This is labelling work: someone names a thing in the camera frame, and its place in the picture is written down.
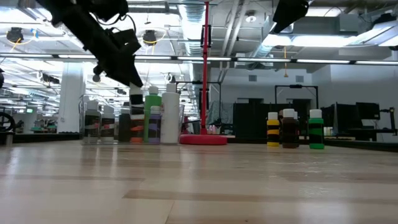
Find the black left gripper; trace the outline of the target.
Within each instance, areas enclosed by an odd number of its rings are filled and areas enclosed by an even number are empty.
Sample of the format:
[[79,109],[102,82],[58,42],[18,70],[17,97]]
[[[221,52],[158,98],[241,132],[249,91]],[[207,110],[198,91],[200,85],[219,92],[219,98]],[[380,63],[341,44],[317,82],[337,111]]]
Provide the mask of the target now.
[[109,30],[98,23],[104,16],[89,11],[62,11],[60,21],[80,40],[85,50],[98,60],[95,75],[102,72],[123,85],[142,87],[143,82],[135,67],[135,55],[122,53],[110,37]]

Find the white pillar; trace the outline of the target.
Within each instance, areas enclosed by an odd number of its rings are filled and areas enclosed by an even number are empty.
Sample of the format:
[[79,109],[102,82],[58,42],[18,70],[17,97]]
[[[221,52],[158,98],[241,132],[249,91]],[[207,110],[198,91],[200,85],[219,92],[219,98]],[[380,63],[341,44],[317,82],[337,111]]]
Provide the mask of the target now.
[[86,75],[84,64],[65,62],[60,90],[60,104],[58,110],[58,133],[78,133],[79,128],[79,102],[85,94]]

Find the tall white plastic bottle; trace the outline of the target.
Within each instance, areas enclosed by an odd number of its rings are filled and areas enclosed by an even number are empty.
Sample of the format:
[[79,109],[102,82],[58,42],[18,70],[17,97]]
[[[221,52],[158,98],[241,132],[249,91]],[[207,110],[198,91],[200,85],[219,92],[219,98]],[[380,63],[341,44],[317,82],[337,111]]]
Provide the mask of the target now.
[[176,92],[176,84],[168,83],[166,92],[162,94],[161,104],[161,144],[177,144],[179,135],[180,95]]

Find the clear plastic bin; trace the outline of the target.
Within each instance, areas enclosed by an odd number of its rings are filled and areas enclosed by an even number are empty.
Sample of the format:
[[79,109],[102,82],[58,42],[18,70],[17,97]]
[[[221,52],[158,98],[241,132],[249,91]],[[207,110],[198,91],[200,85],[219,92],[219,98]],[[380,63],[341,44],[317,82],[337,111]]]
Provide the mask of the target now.
[[[103,107],[104,105],[110,106],[114,108],[114,114],[115,114],[115,129],[114,129],[114,141],[110,142],[110,143],[105,143],[105,142],[101,142],[100,139],[100,129],[101,129],[101,119],[100,119],[100,126],[99,126],[99,136],[98,136],[98,142],[96,144],[88,144],[85,142],[85,137],[84,137],[84,132],[85,132],[85,122],[84,122],[84,118],[85,118],[85,111],[87,108],[87,102],[90,100],[95,100],[98,102],[98,110],[101,113],[103,113]],[[80,134],[80,139],[81,139],[81,143],[83,145],[136,145],[136,144],[150,144],[149,142],[145,143],[132,143],[132,142],[119,142],[118,140],[118,129],[119,129],[119,115],[121,114],[121,109],[127,109],[129,110],[129,114],[130,114],[130,106],[129,106],[129,96],[128,97],[124,97],[122,100],[119,101],[114,101],[111,98],[105,98],[103,96],[100,95],[92,95],[92,94],[85,94],[82,95],[80,97],[80,102],[79,102],[79,112],[80,112],[80,120],[79,120],[79,134]],[[181,128],[182,128],[182,121],[183,121],[183,105],[180,105],[180,112],[179,112],[179,135],[178,135],[178,142],[179,142],[179,138],[180,138],[180,132],[181,132]]]

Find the black background frame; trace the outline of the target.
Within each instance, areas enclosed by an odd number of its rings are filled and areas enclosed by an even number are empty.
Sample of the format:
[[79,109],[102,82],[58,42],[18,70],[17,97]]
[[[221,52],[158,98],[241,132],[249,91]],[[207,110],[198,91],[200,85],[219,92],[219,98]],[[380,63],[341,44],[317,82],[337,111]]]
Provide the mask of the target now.
[[290,88],[290,89],[300,89],[300,88],[306,88],[308,91],[310,91],[310,88],[313,88],[315,90],[315,103],[316,103],[316,109],[320,109],[319,106],[319,87],[315,85],[299,85],[299,84],[294,84],[294,85],[275,85],[274,86],[274,104],[278,104],[278,88]]

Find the brown paint bottle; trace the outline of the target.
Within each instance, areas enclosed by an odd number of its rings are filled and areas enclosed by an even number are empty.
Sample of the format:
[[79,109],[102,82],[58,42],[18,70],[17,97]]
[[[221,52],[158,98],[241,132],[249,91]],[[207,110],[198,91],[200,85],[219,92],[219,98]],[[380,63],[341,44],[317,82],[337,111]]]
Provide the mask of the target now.
[[283,109],[282,118],[282,147],[283,148],[298,148],[298,125],[295,117],[294,109]]

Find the orange paint bottle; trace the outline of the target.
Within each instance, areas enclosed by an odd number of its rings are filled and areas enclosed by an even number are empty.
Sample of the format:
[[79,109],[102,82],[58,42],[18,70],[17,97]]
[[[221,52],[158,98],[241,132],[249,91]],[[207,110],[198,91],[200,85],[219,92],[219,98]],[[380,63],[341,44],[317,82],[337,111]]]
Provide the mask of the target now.
[[131,115],[131,138],[132,143],[144,142],[144,115]]

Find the small green paint bottle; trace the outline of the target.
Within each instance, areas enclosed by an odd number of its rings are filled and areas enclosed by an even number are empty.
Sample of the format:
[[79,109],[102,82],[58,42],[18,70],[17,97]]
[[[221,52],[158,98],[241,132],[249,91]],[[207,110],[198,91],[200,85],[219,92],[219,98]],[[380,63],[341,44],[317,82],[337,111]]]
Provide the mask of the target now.
[[324,149],[323,143],[323,125],[322,110],[310,110],[310,118],[308,120],[308,136],[310,149]]

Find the dark maroon paint bottle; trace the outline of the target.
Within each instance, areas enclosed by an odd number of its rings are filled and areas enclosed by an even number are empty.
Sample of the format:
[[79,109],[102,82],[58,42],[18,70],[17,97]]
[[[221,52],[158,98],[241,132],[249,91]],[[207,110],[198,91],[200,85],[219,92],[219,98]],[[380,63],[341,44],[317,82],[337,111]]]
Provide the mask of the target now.
[[101,113],[98,110],[98,102],[90,100],[87,102],[85,111],[85,142],[88,144],[96,144],[98,142]]

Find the silver spiral ventilation duct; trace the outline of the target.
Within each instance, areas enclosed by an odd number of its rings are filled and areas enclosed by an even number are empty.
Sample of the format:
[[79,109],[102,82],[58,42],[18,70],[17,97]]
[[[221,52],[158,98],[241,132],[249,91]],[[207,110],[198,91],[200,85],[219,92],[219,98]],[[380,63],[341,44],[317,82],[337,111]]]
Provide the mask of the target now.
[[[312,4],[312,2],[314,2],[314,0],[307,0],[307,1],[310,5]],[[293,34],[295,22],[278,34],[273,32],[273,28],[275,26],[273,17],[274,17],[274,13],[277,8],[277,5],[276,5],[276,7],[274,7],[274,6],[272,7],[271,15],[266,17],[266,19],[261,27],[261,43],[251,53],[250,57],[255,57],[255,58],[267,57],[273,47],[275,47],[277,45],[282,45],[281,41],[279,43],[277,43],[276,40],[272,40],[272,39],[275,39],[276,36],[278,36],[278,35],[282,35],[282,36],[287,35],[289,37],[290,35]]]

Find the red desk lamp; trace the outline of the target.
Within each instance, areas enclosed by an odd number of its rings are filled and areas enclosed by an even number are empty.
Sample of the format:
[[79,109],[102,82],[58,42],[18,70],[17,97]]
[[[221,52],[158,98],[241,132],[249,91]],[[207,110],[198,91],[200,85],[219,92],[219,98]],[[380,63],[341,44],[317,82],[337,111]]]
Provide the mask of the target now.
[[199,134],[182,134],[180,143],[186,145],[198,146],[222,146],[228,143],[228,140],[219,135],[208,134],[206,128],[206,111],[207,111],[207,73],[208,73],[208,44],[209,44],[209,6],[211,0],[202,0],[205,5],[205,21],[201,27],[200,45],[203,49],[203,70],[202,70],[202,92],[201,92],[201,116],[200,116],[200,133]]

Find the yellow paint bottle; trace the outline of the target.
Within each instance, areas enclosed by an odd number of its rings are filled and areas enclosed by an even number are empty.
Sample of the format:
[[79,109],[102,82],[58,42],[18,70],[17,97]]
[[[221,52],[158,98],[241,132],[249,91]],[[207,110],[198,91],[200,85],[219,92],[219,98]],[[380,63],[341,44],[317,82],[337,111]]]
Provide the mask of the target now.
[[279,147],[279,120],[278,113],[268,112],[267,117],[267,146],[268,147]]

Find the overhead rail with light strips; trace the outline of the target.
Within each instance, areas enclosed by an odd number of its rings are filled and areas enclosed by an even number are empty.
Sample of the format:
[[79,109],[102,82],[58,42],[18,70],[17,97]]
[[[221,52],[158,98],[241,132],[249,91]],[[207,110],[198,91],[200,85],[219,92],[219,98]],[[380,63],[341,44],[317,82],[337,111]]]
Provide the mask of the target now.
[[[60,60],[95,60],[93,55],[85,54],[15,54],[0,53],[3,58],[28,58],[28,59],[60,59]],[[173,62],[203,62],[203,57],[194,56],[164,56],[164,55],[135,55],[139,61],[173,61]],[[387,60],[325,60],[305,58],[247,58],[247,57],[208,57],[208,62],[239,62],[239,63],[302,63],[302,64],[336,64],[336,65],[375,65],[398,66],[398,61]]]

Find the black background monitor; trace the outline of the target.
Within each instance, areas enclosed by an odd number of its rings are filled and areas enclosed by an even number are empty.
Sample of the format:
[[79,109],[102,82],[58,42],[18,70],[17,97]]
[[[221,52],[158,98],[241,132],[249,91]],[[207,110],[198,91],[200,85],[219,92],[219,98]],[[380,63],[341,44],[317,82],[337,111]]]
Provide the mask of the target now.
[[380,107],[378,103],[356,103],[358,114],[361,119],[379,120]]

